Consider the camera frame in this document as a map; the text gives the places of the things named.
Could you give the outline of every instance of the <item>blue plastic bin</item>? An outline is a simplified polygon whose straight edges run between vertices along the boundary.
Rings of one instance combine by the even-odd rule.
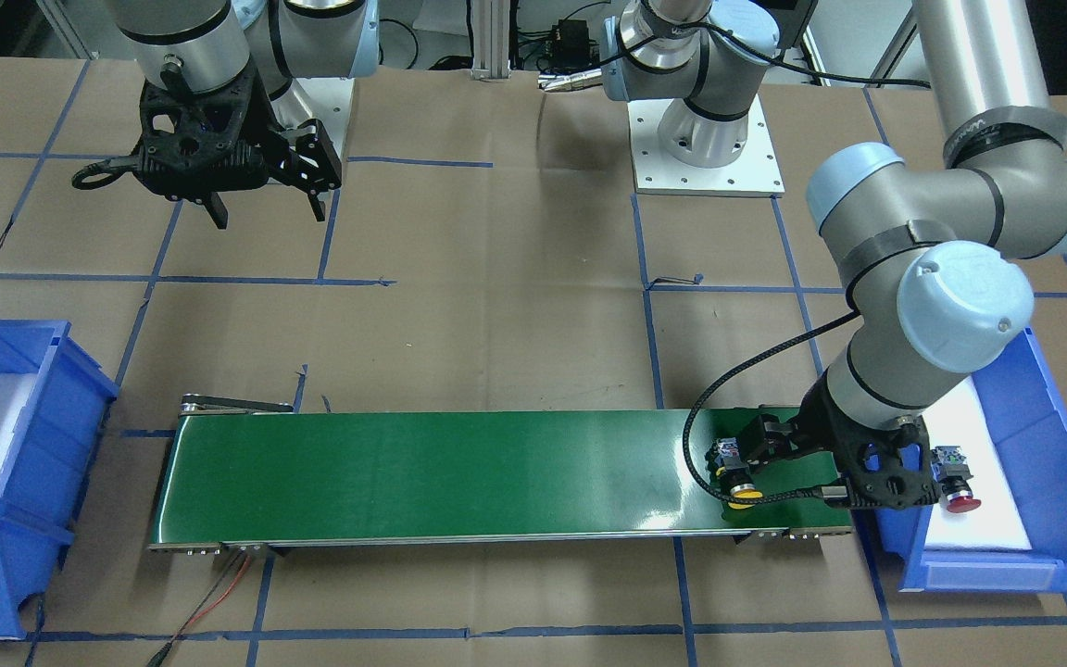
[[[974,388],[1032,551],[926,550],[931,508],[880,510],[883,549],[901,554],[905,591],[1067,591],[1067,413],[1032,330]]]
[[[0,320],[0,375],[34,375],[0,469],[0,640],[22,638],[18,605],[43,592],[117,387],[68,338],[67,321]]]

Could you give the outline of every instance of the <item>conveyor belt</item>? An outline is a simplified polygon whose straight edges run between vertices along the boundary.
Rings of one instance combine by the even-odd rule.
[[[792,410],[771,411],[787,417]],[[696,460],[757,411],[711,410]],[[850,530],[799,499],[726,512],[686,473],[685,411],[186,415],[154,550],[426,544]],[[832,481],[826,452],[760,474],[766,493]]]

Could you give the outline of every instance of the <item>blue bin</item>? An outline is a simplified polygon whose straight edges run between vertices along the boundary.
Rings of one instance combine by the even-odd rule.
[[[80,509],[101,415],[117,387],[68,338],[67,321],[0,320],[0,379],[13,425],[0,427],[0,640],[25,638],[18,605],[47,588]]]
[[[1067,413],[1032,330],[974,388],[1032,551],[926,550],[931,508],[880,510],[883,549],[905,558],[905,591],[1067,591]]]

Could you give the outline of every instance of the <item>red button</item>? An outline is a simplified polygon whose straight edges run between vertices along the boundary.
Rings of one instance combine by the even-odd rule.
[[[962,512],[970,511],[971,509],[978,509],[982,501],[973,496],[961,496],[951,499],[950,504],[944,507],[953,514],[962,514]]]

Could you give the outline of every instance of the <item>white mounting plate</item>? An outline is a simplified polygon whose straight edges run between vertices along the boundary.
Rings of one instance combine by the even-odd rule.
[[[672,100],[628,101],[632,163],[636,192],[714,194],[720,197],[768,197],[784,191],[760,97],[748,111],[748,140],[740,156],[724,168],[688,165],[671,156],[656,138],[656,126]]]
[[[315,116],[323,123],[323,130],[332,139],[335,155],[343,161],[344,140],[348,138],[348,120],[352,117],[351,79],[300,79],[299,84],[315,100]]]

